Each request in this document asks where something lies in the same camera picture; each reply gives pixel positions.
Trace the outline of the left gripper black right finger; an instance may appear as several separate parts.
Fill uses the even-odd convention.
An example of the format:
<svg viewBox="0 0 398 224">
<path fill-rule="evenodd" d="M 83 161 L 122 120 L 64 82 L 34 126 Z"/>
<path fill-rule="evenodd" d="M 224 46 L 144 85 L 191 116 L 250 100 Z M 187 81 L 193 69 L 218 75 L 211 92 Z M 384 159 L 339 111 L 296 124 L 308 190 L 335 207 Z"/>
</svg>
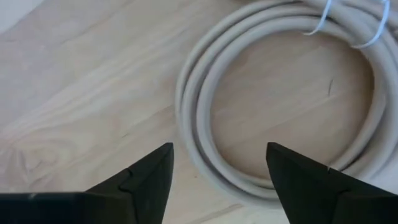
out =
<svg viewBox="0 0 398 224">
<path fill-rule="evenodd" d="M 290 224 L 398 224 L 398 195 L 276 142 L 266 161 Z"/>
</svg>

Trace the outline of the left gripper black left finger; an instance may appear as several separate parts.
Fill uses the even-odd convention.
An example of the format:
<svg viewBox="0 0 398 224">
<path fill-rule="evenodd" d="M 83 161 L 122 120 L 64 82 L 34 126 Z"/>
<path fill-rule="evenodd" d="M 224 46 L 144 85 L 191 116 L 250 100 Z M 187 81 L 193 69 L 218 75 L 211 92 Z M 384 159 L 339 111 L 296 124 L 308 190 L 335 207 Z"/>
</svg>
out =
<svg viewBox="0 0 398 224">
<path fill-rule="evenodd" d="M 162 224 L 173 168 L 174 145 L 167 142 L 88 191 L 126 200 L 131 224 Z"/>
</svg>

